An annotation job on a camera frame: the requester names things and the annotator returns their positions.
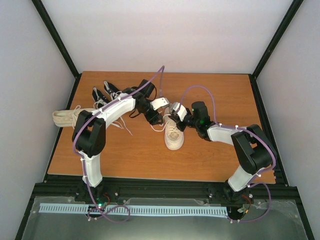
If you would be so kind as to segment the beige lace platform sneaker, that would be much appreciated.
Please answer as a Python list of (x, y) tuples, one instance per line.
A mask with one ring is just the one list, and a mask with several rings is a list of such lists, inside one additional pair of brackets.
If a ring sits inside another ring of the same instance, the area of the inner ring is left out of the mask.
[(163, 132), (164, 131), (164, 142), (166, 147), (169, 150), (176, 151), (179, 150), (184, 143), (184, 133), (180, 130), (172, 130), (175, 122), (169, 118), (171, 115), (169, 113), (170, 106), (164, 110), (163, 119), (164, 124), (161, 125), (162, 129), (155, 129), (152, 125), (150, 126), (155, 132)]

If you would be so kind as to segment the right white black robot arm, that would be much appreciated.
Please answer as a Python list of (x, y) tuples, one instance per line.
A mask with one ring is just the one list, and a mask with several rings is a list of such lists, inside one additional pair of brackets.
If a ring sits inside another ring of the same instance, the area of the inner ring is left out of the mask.
[(225, 181), (219, 193), (228, 203), (234, 203), (255, 178), (260, 177), (267, 169), (275, 167), (276, 150), (259, 125), (227, 126), (210, 119), (203, 101), (196, 101), (191, 107), (190, 110), (175, 102), (168, 108), (168, 117), (175, 122), (177, 130), (181, 132), (186, 127), (193, 128), (205, 141), (234, 147), (239, 167)]

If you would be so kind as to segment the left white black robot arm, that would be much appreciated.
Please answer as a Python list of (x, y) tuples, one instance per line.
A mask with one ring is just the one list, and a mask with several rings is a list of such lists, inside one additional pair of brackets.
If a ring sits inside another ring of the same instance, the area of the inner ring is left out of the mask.
[(103, 179), (100, 157), (106, 145), (107, 128), (122, 115), (133, 110), (143, 114), (150, 125), (161, 125), (164, 122), (158, 109), (168, 107), (170, 103), (165, 97), (150, 100), (154, 88), (150, 81), (143, 80), (139, 87), (128, 87), (120, 91), (106, 105), (79, 113), (72, 135), (72, 148), (80, 156), (82, 180), (89, 186), (86, 195), (92, 201), (99, 201), (104, 195), (104, 188), (99, 185)]

